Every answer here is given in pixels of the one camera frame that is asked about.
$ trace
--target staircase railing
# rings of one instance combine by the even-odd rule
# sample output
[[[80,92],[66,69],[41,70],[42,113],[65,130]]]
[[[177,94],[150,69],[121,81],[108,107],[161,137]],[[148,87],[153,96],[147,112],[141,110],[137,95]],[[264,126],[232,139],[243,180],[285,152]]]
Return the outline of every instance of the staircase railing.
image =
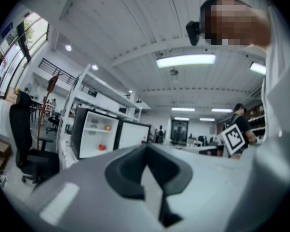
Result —
[[[46,59],[42,59],[41,63],[39,64],[38,68],[40,68],[41,70],[51,74],[52,76],[57,75],[60,72],[60,76],[59,76],[59,80],[61,80],[62,82],[69,84],[70,86],[73,85],[73,83],[76,81],[76,78],[72,75],[70,75],[69,73],[63,71],[61,68],[57,67],[56,65],[52,64],[51,62],[49,62]],[[90,95],[93,97],[97,96],[97,91],[95,91],[93,88],[81,84],[79,87],[79,90]]]

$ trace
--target shelf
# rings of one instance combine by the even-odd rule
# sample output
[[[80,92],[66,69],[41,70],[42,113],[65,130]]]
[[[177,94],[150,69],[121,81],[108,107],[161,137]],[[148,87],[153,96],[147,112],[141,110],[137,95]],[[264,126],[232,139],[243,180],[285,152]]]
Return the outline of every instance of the shelf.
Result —
[[[103,155],[106,153],[110,153],[112,152],[111,150],[98,150],[98,149],[90,149],[87,151],[82,151],[82,153],[80,154],[80,158],[90,158],[90,157],[95,157],[95,156],[99,156],[99,155]]]
[[[259,119],[259,118],[263,118],[263,117],[264,117],[264,115],[261,115],[261,116],[256,117],[256,118],[251,118],[248,122],[251,122],[251,121],[257,120],[257,119]]]
[[[87,86],[90,86],[91,88],[96,90],[98,93],[101,93],[102,95],[118,102],[125,107],[139,108],[128,98],[124,97],[123,94],[119,93],[113,87],[108,85],[105,81],[101,80],[91,72],[87,73],[87,76],[84,77],[83,82],[87,84]]]
[[[97,128],[84,128],[85,131],[96,131],[96,132],[105,132],[105,133],[110,133],[110,130],[102,130],[102,129],[97,129]]]
[[[265,127],[260,127],[260,128],[256,128],[256,129],[251,129],[251,131],[258,131],[258,130],[265,130]]]
[[[90,106],[93,106],[94,108],[99,109],[99,110],[101,110],[101,111],[104,111],[104,112],[106,112],[106,113],[113,114],[113,115],[115,115],[115,116],[119,116],[119,117],[122,117],[122,118],[128,118],[128,119],[132,119],[132,120],[137,121],[137,118],[131,117],[131,116],[129,116],[129,115],[127,115],[127,114],[124,114],[124,113],[122,113],[122,112],[120,112],[120,111],[111,111],[111,110],[109,110],[109,109],[103,108],[103,107],[97,105],[97,104],[94,102],[94,100],[93,100],[92,102],[91,102],[91,100],[86,100],[85,97],[84,97],[84,95],[82,96],[82,94],[80,94],[80,93],[81,93],[81,92],[79,92],[79,93],[78,93],[79,95],[78,95],[77,97],[75,97],[76,100],[79,100],[79,101],[81,101],[81,102],[85,102],[85,103],[87,103],[87,104],[90,104]]]

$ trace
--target red object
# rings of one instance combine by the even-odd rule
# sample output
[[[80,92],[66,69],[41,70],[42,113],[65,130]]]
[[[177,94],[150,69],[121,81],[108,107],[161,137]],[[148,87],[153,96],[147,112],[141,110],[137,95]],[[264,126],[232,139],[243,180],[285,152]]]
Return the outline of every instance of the red object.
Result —
[[[105,145],[99,145],[99,150],[106,150],[106,146]]]

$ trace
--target recessed light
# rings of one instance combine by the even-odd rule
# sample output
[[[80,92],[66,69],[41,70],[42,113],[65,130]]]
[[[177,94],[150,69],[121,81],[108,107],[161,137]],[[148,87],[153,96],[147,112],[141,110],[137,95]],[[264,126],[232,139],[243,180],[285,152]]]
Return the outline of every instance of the recessed light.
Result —
[[[178,107],[172,107],[172,111],[186,111],[186,112],[194,112],[194,108],[178,108]]]
[[[161,58],[156,61],[159,68],[190,64],[214,64],[215,54],[193,54],[170,58]]]
[[[92,67],[92,69],[95,70],[95,71],[98,69],[98,66],[95,65],[95,64],[93,64],[91,67]]]
[[[257,73],[260,73],[262,75],[266,74],[266,67],[264,65],[261,65],[261,64],[255,63],[255,62],[253,62],[251,64],[250,70],[257,72]]]
[[[66,45],[66,50],[67,50],[68,52],[71,52],[71,51],[72,51],[72,47],[68,44],[68,45]]]
[[[212,112],[217,112],[217,113],[232,113],[232,109],[224,109],[224,108],[213,108]]]
[[[189,120],[189,118],[180,118],[180,117],[175,117],[174,119],[176,119],[176,120],[186,120],[186,121]]]
[[[200,121],[215,121],[214,118],[200,118]]]

